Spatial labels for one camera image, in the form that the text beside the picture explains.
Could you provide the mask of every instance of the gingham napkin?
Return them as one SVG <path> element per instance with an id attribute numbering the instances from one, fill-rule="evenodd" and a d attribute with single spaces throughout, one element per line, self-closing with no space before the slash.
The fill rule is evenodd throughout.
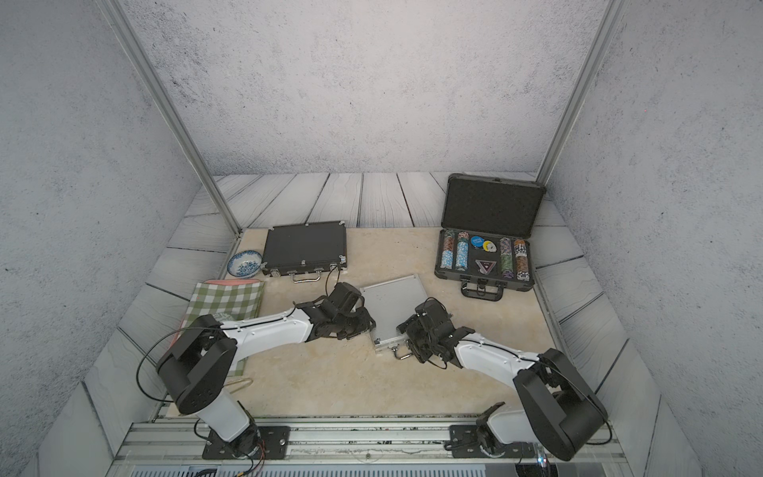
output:
<path id="1" fill-rule="evenodd" d="M 205 314 L 226 314 L 230 317 L 222 317 L 221 319 L 236 321 L 256 318 L 264 291 L 264 282 L 246 285 L 197 283 L 180 327 L 190 326 L 193 320 Z M 241 376 L 245 361 L 242 359 L 233 365 L 228 371 L 228 376 Z"/>

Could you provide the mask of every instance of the white painted wood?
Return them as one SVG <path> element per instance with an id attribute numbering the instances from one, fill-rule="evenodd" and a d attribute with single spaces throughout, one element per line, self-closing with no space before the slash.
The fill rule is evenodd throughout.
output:
<path id="1" fill-rule="evenodd" d="M 222 214 L 195 215 L 180 221 L 167 246 L 227 253 L 234 238 Z"/>
<path id="2" fill-rule="evenodd" d="M 143 351 L 157 339 L 180 327 L 188 301 L 144 285 L 119 322 L 122 329 Z M 168 350 L 171 340 L 164 340 L 149 355 L 154 362 Z"/>
<path id="3" fill-rule="evenodd" d="M 264 211 L 273 199 L 295 177 L 294 174 L 268 174 L 228 201 L 228 207 L 241 227 L 250 227 L 254 219 Z"/>
<path id="4" fill-rule="evenodd" d="M 220 189 L 223 197 L 225 197 L 225 200 L 231 200 L 238 192 L 256 181 L 258 177 L 259 175 L 257 174 L 223 176 L 216 182 L 217 187 Z M 218 212 L 217 207 L 214 206 L 212 197 L 207 193 L 207 189 L 202 186 L 196 193 L 196 196 L 191 202 L 191 206 L 188 207 L 185 215 L 216 214 Z"/>
<path id="5" fill-rule="evenodd" d="M 500 177 L 502 179 L 514 179 L 515 181 L 533 181 L 535 174 L 530 172 L 467 172 L 473 176 Z"/>
<path id="6" fill-rule="evenodd" d="M 135 383 L 135 370 L 143 352 L 116 330 L 85 376 L 95 411 L 113 454 L 133 422 L 151 417 L 156 402 L 144 396 Z M 164 397 L 164 384 L 151 363 L 140 368 L 140 385 L 155 398 Z"/>
<path id="7" fill-rule="evenodd" d="M 538 209 L 538 215 L 535 217 L 535 226 L 564 226 L 565 219 L 556 210 L 556 206 L 552 201 L 541 201 L 540 209 Z"/>
<path id="8" fill-rule="evenodd" d="M 631 342 L 625 345 L 597 395 L 609 412 L 633 475 L 642 477 L 655 429 L 660 391 Z"/>
<path id="9" fill-rule="evenodd" d="M 41 477 L 99 477 L 108 471 L 111 454 L 82 384 L 48 431 L 38 456 Z"/>
<path id="10" fill-rule="evenodd" d="M 432 177 L 437 181 L 443 192 L 448 192 L 448 177 L 454 172 L 432 172 Z"/>
<path id="11" fill-rule="evenodd" d="M 18 477 L 40 477 L 39 463 L 37 462 L 37 453 L 34 453 L 31 460 L 24 467 L 24 471 Z"/>
<path id="12" fill-rule="evenodd" d="M 251 227 L 304 224 L 328 179 L 326 172 L 297 174 Z"/>
<path id="13" fill-rule="evenodd" d="M 535 277 L 558 321 L 575 313 L 602 292 L 585 258 L 537 269 Z"/>
<path id="14" fill-rule="evenodd" d="M 652 450 L 646 463 L 647 477 L 702 477 L 702 466 L 684 431 L 663 398 L 657 414 Z"/>
<path id="15" fill-rule="evenodd" d="M 146 283 L 191 299 L 196 284 L 216 279 L 226 254 L 165 248 Z"/>
<path id="16" fill-rule="evenodd" d="M 310 213 L 308 222 L 345 221 L 358 224 L 363 174 L 331 174 Z"/>
<path id="17" fill-rule="evenodd" d="M 603 462 L 604 475 L 607 477 L 633 477 L 630 466 L 623 462 Z"/>
<path id="18" fill-rule="evenodd" d="M 530 252 L 535 267 L 564 262 L 583 255 L 567 227 L 533 227 Z"/>
<path id="19" fill-rule="evenodd" d="M 366 172 L 360 201 L 360 227 L 413 227 L 397 174 Z"/>
<path id="20" fill-rule="evenodd" d="M 414 227 L 439 227 L 443 221 L 445 192 L 428 172 L 398 173 Z"/>
<path id="21" fill-rule="evenodd" d="M 598 388 L 627 339 L 609 298 L 601 295 L 559 326 L 570 359 L 588 385 Z"/>

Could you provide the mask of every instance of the beige tabletop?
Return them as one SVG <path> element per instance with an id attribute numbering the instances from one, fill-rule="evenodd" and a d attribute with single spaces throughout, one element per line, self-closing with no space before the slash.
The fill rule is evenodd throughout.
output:
<path id="1" fill-rule="evenodd" d="M 261 253 L 267 233 L 246 230 L 238 250 Z M 363 287 L 417 273 L 429 296 L 453 314 L 456 327 L 474 328 L 490 340 L 525 351 L 542 352 L 553 346 L 535 293 L 505 291 L 498 302 L 482 301 L 463 297 L 458 282 L 435 277 L 438 233 L 438 228 L 422 227 L 350 228 L 349 269 L 340 280 Z M 325 279 L 293 284 L 289 277 L 256 278 L 267 282 L 260 316 L 324 293 Z M 438 358 L 433 361 L 442 364 Z M 455 366 L 437 369 L 413 357 L 398 361 L 391 352 L 377 354 L 368 334 L 343 341 L 321 338 L 258 353 L 246 362 L 244 377 L 254 383 L 234 396 L 254 416 L 474 414 L 498 401 L 521 409 L 513 389 L 486 375 Z"/>

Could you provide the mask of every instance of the blue and white bowl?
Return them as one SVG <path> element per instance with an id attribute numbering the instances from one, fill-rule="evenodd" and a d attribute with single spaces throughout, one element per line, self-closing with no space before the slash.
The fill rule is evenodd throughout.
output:
<path id="1" fill-rule="evenodd" d="M 231 257 L 228 262 L 228 273 L 238 279 L 248 279 L 259 272 L 262 265 L 262 255 L 254 250 L 244 250 Z"/>

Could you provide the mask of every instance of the case handle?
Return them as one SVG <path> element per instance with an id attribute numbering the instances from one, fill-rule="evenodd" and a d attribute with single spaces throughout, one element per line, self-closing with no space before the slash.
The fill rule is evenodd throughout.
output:
<path id="1" fill-rule="evenodd" d="M 498 301 L 501 298 L 504 297 L 504 287 L 501 285 L 498 285 L 498 291 L 488 292 L 485 290 L 485 285 L 477 282 L 477 289 L 472 290 L 471 288 L 467 288 L 467 285 L 469 282 L 462 281 L 461 282 L 461 295 L 464 295 L 466 298 L 477 298 L 478 300 L 487 300 L 487 301 Z"/>
<path id="2" fill-rule="evenodd" d="M 318 272 L 318 276 L 315 277 L 314 279 L 299 279 L 299 280 L 294 280 L 294 278 L 295 278 L 295 276 L 297 276 L 297 274 L 296 273 L 291 273 L 290 275 L 291 275 L 291 282 L 292 283 L 317 282 L 318 280 L 320 280 L 320 271 Z"/>

